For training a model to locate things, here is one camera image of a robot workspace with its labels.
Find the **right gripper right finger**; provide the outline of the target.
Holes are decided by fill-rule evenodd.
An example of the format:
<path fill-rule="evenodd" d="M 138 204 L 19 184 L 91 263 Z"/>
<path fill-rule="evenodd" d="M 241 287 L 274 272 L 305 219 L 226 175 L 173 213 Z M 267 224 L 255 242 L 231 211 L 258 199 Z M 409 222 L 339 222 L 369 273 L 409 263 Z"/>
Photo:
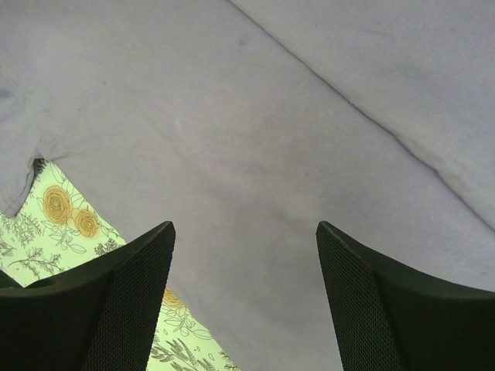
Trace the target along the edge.
<path fill-rule="evenodd" d="M 319 261 L 345 370 L 492 370 L 494 293 L 387 257 L 326 221 Z"/>

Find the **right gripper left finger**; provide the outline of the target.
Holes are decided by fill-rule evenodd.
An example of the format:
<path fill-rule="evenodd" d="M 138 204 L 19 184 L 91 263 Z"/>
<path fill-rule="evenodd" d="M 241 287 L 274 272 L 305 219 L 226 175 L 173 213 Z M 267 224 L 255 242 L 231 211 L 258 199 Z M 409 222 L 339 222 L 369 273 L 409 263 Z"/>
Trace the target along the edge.
<path fill-rule="evenodd" d="M 144 370 L 176 232 L 130 243 L 26 287 L 1 274 L 3 370 Z"/>

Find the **purple t shirt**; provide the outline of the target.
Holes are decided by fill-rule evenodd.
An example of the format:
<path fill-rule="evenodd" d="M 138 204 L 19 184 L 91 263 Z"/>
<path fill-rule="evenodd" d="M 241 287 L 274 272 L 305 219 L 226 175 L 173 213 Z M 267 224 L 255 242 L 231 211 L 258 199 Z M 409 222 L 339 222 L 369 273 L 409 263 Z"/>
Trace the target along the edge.
<path fill-rule="evenodd" d="M 57 165 L 242 370 L 338 370 L 315 233 L 494 288 L 492 1 L 3 1 L 1 208 Z"/>

